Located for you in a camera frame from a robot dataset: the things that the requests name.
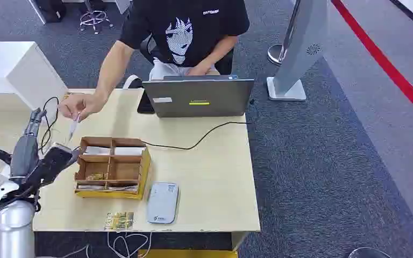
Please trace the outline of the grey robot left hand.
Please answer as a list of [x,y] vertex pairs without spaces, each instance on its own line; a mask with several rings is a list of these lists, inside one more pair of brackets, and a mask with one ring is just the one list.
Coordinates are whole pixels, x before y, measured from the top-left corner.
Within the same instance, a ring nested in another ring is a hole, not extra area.
[[18,139],[10,164],[9,180],[19,186],[21,192],[33,193],[55,181],[57,176],[77,161],[82,149],[70,149],[54,143],[43,158],[39,157],[37,136],[46,111],[32,111],[24,134]]

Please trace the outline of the person's right hand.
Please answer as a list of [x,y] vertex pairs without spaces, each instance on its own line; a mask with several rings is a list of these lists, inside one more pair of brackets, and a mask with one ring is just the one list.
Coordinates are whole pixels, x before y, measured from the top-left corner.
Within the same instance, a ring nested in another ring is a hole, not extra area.
[[100,94],[72,94],[59,104],[60,113],[71,120],[81,122],[91,114],[98,113],[108,98]]

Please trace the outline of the person's left hand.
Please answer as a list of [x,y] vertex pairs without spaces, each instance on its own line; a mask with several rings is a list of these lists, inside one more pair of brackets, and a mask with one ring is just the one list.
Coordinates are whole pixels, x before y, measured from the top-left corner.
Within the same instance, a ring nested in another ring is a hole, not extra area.
[[189,69],[187,76],[204,76],[211,72],[211,67],[199,63],[198,65]]

